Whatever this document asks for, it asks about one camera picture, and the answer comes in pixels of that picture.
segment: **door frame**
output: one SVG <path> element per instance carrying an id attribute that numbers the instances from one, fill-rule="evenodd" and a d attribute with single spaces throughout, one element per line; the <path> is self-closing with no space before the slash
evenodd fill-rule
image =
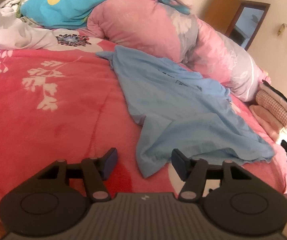
<path id="1" fill-rule="evenodd" d="M 233 17 L 232 22 L 230 23 L 227 31 L 224 34 L 227 37 L 229 37 L 230 33 L 232 32 L 233 28 L 235 27 L 240 15 L 241 15 L 241 13 L 242 13 L 242 11 L 243 11 L 243 9 L 245 7 L 253 8 L 253 9 L 259 9 L 259 10 L 263 10 L 264 11 L 262 16 L 261 16 L 260 21 L 258 22 L 258 25 L 257 25 L 256 29 L 254 30 L 250 40 L 248 41 L 247 46 L 245 47 L 245 50 L 248 50 L 250 45 L 251 45 L 251 43 L 253 42 L 253 39 L 256 37 L 256 35 L 257 35 L 257 33 L 258 33 L 258 31 L 259 31 L 259 29 L 261 27 L 261 24 L 262 24 L 264 18 L 267 15 L 267 12 L 269 10 L 270 4 L 269 3 L 263 3 L 263 2 L 246 1 L 246 0 L 240 0 L 240 2 L 241 2 L 241 4 L 240 4 L 238 10 L 237 10 L 235 16 Z"/>

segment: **folded towel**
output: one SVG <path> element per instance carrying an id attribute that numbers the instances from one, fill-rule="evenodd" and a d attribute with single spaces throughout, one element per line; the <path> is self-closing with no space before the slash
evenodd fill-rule
<path id="1" fill-rule="evenodd" d="M 279 90 L 276 90 L 265 80 L 260 84 L 260 89 L 266 91 L 270 96 L 272 96 L 283 108 L 287 111 L 287 98 Z"/>
<path id="2" fill-rule="evenodd" d="M 272 96 L 264 90 L 259 90 L 256 95 L 256 102 L 259 106 L 263 106 L 272 113 L 273 116 L 287 129 L 287 111 Z"/>
<path id="3" fill-rule="evenodd" d="M 266 131 L 267 135 L 269 135 L 269 137 L 275 143 L 281 144 L 282 140 L 285 140 L 287 142 L 287 133 L 285 132 L 283 125 L 277 119 L 275 121 L 273 121 L 273 119 L 271 118 L 272 114 L 269 113 L 271 116 L 266 114 L 264 111 L 259 109 L 258 106 L 249 106 L 249 109 L 250 109 L 251 113 L 253 114 L 253 116 L 258 121 L 258 123 L 261 125 L 261 127 Z M 269 119 L 269 121 L 271 123 L 267 122 L 264 118 L 259 116 L 257 114 L 257 111 L 258 111 L 258 113 L 263 114 L 264 118 Z M 280 131 L 274 130 L 271 126 L 271 125 L 273 125 L 274 127 L 277 127 L 277 126 L 280 127 L 280 125 L 278 123 L 282 126 L 282 129 Z"/>

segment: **round pad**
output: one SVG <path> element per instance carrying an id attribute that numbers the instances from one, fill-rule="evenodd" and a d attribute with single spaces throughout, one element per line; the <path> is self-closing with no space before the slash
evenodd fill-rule
<path id="1" fill-rule="evenodd" d="M 7 231 L 50 236 L 77 224 L 86 210 L 85 198 L 68 186 L 53 188 L 55 185 L 43 192 L 8 193 L 0 202 L 0 219 Z"/>
<path id="2" fill-rule="evenodd" d="M 203 203 L 210 220 L 225 231 L 244 236 L 275 233 L 287 222 L 287 201 L 278 192 L 243 192 L 236 187 L 220 187 Z"/>
<path id="3" fill-rule="evenodd" d="M 241 193 L 231 198 L 231 206 L 240 213 L 255 215 L 268 208 L 268 201 L 256 193 Z"/>
<path id="4" fill-rule="evenodd" d="M 33 193 L 26 196 L 21 202 L 21 208 L 30 214 L 47 214 L 56 209 L 59 199 L 50 193 Z"/>

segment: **ribbed surface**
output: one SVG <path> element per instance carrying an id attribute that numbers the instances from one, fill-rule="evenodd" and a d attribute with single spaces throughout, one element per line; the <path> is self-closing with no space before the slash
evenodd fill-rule
<path id="1" fill-rule="evenodd" d="M 177 201 L 173 194 L 119 193 L 107 203 L 94 204 L 71 230 L 44 238 L 8 235 L 4 240 L 241 240 L 209 223 L 194 204 Z M 247 238 L 285 240 L 281 235 Z"/>

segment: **stacked clothes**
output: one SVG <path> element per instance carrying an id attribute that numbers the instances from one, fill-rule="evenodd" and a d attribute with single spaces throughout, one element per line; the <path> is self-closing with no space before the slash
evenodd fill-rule
<path id="1" fill-rule="evenodd" d="M 277 144 L 282 140 L 287 142 L 287 98 L 263 81 L 256 95 L 256 102 L 257 106 L 249 108 L 258 123 Z"/>

